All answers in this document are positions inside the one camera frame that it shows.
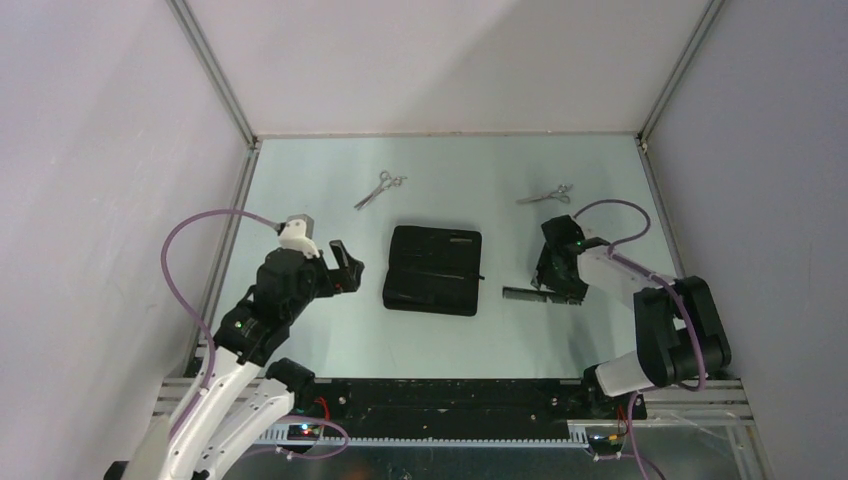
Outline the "black straight comb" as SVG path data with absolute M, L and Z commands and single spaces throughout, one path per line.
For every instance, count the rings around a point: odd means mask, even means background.
M 509 300 L 532 301 L 545 303 L 548 301 L 549 293 L 536 289 L 525 289 L 517 287 L 504 286 L 502 288 L 502 297 Z

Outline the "black zippered tool case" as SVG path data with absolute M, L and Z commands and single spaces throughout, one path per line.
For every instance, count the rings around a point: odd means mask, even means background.
M 478 231 L 398 225 L 390 241 L 383 306 L 473 317 L 484 279 L 481 258 Z

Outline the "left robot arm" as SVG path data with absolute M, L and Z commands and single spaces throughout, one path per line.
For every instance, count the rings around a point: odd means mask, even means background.
M 222 319 L 174 415 L 155 420 L 133 457 L 113 462 L 105 478 L 220 479 L 277 420 L 312 411 L 314 373 L 270 358 L 313 300 L 359 289 L 363 262 L 340 240 L 330 248 L 335 269 L 309 241 L 297 248 L 286 240 L 266 255 L 255 283 Z

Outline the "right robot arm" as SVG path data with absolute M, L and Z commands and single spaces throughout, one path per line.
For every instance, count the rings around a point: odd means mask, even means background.
M 544 222 L 541 231 L 534 292 L 552 303 L 580 305 L 596 289 L 633 314 L 634 350 L 584 371 L 581 402 L 588 414 L 606 418 L 622 395 L 636 391 L 700 389 L 709 374 L 729 366 L 729 341 L 704 279 L 661 275 L 611 242 L 588 237 L 570 215 Z

